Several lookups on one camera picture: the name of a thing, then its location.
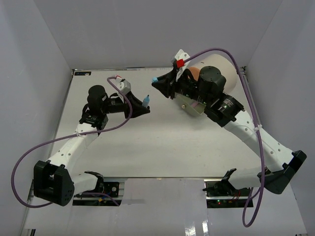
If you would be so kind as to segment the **light blue highlighter body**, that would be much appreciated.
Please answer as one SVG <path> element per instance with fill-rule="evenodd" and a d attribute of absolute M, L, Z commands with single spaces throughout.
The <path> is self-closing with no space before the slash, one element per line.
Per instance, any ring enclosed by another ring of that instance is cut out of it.
<path fill-rule="evenodd" d="M 147 96 L 143 99 L 142 106 L 145 107 L 145 108 L 148 108 L 149 103 L 150 103 L 150 96 L 147 95 Z"/>

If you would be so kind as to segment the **round three-drawer storage box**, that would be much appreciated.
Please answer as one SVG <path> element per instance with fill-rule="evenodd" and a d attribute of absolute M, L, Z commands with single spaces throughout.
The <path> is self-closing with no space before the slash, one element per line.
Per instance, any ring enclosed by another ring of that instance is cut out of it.
<path fill-rule="evenodd" d="M 197 80 L 198 92 L 211 92 L 214 97 L 220 93 L 230 93 L 237 84 L 238 75 L 234 65 L 219 54 L 212 54 L 205 59 L 188 66 L 185 72 L 191 72 Z M 183 95 L 177 95 L 176 104 L 187 114 L 198 117 L 203 114 L 205 101 L 193 101 Z"/>

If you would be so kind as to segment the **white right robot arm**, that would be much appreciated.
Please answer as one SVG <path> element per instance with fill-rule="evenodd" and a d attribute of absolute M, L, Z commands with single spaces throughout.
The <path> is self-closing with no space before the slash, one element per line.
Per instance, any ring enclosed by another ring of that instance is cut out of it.
<path fill-rule="evenodd" d="M 263 128 L 254 125 L 244 106 L 223 91 L 226 78 L 216 67 L 203 67 L 198 80 L 192 79 L 188 69 L 180 77 L 177 75 L 178 70 L 173 68 L 154 78 L 152 86 L 166 98 L 183 95 L 204 105 L 204 114 L 210 120 L 239 138 L 257 156 L 264 155 L 263 168 L 227 171 L 221 180 L 223 192 L 234 196 L 240 189 L 263 186 L 271 193 L 281 194 L 306 160 L 306 154 L 284 147 Z"/>

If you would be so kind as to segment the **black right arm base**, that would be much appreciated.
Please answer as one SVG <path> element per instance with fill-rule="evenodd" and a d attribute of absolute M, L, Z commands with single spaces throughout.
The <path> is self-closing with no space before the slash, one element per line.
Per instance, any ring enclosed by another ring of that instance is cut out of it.
<path fill-rule="evenodd" d="M 202 189 L 206 195 L 208 209 L 219 208 L 243 208 L 248 198 L 250 188 L 234 188 L 229 178 L 236 171 L 236 168 L 226 172 L 218 181 L 204 180 L 205 187 Z"/>

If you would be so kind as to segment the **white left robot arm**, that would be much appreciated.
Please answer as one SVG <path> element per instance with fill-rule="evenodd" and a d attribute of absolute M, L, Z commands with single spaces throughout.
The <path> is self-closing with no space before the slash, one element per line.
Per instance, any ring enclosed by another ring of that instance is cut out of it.
<path fill-rule="evenodd" d="M 38 198 L 67 205 L 73 196 L 87 193 L 99 196 L 104 193 L 103 176 L 85 171 L 76 177 L 71 172 L 87 147 L 99 137 L 108 123 L 108 114 L 124 113 L 126 119 L 136 118 L 150 112 L 150 97 L 137 99 L 130 86 L 119 84 L 119 92 L 108 96 L 101 85 L 88 91 L 87 103 L 74 136 L 47 161 L 38 161 L 33 169 L 33 192 Z"/>

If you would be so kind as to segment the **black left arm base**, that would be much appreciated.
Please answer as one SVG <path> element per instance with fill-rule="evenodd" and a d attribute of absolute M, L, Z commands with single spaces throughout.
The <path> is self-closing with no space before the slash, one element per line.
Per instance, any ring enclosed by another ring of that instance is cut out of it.
<path fill-rule="evenodd" d="M 102 174 L 85 171 L 74 179 L 72 204 L 85 207 L 118 207 L 124 195 L 124 181 L 104 178 Z"/>

